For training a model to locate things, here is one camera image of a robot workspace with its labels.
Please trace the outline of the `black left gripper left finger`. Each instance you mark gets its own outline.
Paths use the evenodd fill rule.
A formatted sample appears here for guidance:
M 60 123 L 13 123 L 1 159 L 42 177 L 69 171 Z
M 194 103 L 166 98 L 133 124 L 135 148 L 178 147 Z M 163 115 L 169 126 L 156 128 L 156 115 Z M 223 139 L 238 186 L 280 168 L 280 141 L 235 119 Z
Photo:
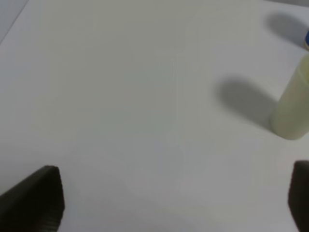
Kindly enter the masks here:
M 0 230 L 56 232 L 64 210 L 60 170 L 43 166 L 0 196 Z

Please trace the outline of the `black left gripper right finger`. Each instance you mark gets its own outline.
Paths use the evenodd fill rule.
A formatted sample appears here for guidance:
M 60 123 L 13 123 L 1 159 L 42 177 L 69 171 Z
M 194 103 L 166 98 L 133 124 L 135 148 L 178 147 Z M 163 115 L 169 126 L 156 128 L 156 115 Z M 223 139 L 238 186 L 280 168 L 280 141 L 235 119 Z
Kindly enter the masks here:
M 288 205 L 299 232 L 309 231 L 309 162 L 294 163 L 288 192 Z

